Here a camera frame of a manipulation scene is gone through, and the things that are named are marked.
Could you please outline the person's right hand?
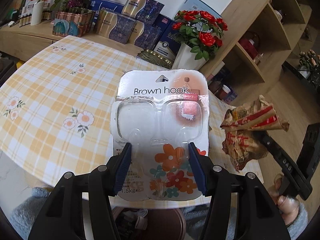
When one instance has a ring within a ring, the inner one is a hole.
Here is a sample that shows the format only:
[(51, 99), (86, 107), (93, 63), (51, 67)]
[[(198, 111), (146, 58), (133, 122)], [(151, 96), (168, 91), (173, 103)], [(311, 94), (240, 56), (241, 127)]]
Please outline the person's right hand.
[(279, 190), (282, 185), (283, 175), (278, 174), (274, 178), (274, 184), (268, 188), (268, 193), (271, 196), (273, 202), (281, 211), (281, 217), (283, 218), (287, 226), (291, 225), (299, 214), (299, 201), (296, 198), (290, 196), (280, 195)]

